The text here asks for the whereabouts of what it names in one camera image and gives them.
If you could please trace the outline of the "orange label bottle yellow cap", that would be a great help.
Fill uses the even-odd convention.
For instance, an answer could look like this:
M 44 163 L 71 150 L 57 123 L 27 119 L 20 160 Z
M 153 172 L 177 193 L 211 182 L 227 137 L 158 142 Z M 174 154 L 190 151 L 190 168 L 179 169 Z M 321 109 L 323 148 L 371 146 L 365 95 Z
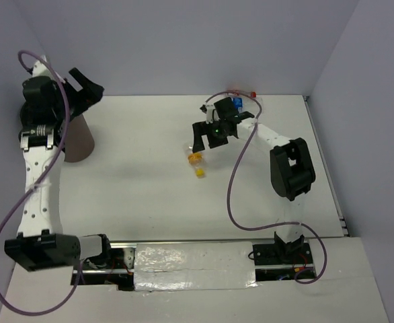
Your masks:
M 206 172 L 204 170 L 204 157 L 200 152 L 194 153 L 189 143 L 184 144 L 184 153 L 188 165 L 193 169 L 197 178 L 204 178 Z

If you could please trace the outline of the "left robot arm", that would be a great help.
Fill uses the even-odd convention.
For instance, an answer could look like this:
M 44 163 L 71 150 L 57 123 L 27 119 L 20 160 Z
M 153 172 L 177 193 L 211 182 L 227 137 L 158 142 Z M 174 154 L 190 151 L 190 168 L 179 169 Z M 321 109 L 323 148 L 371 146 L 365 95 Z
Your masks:
M 4 251 L 28 272 L 75 266 L 89 259 L 106 268 L 113 250 L 104 234 L 72 236 L 64 234 L 60 219 L 60 177 L 65 160 L 61 144 L 66 124 L 64 103 L 69 103 L 70 119 L 97 104 L 104 88 L 80 70 L 69 71 L 81 86 L 76 90 L 66 79 L 57 83 L 49 71 L 33 71 L 23 82 L 25 102 L 20 110 L 20 148 L 26 163 L 26 191 L 22 219 L 14 239 L 6 240 Z

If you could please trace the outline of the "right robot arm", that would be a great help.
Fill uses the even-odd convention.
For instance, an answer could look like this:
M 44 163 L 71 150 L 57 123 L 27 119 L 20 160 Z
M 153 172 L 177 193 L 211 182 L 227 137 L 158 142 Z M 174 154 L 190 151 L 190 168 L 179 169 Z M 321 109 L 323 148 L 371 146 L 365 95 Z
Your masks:
M 263 105 L 257 98 L 252 102 L 258 107 L 256 114 L 238 108 L 235 97 L 226 92 L 224 98 L 215 101 L 209 97 L 200 110 L 205 119 L 192 125 L 192 157 L 207 147 L 214 149 L 227 145 L 229 137 L 243 139 L 245 144 L 233 166 L 227 185 L 227 214 L 233 225 L 243 231 L 262 231 L 264 226 L 246 227 L 233 216 L 231 194 L 239 165 L 249 146 L 267 153 L 270 184 L 274 192 L 286 204 L 284 215 L 271 224 L 274 232 L 274 255 L 279 262 L 289 263 L 303 249 L 303 197 L 309 193 L 316 180 L 315 168 L 307 142 L 299 137 L 291 139 L 278 134 L 260 122 Z

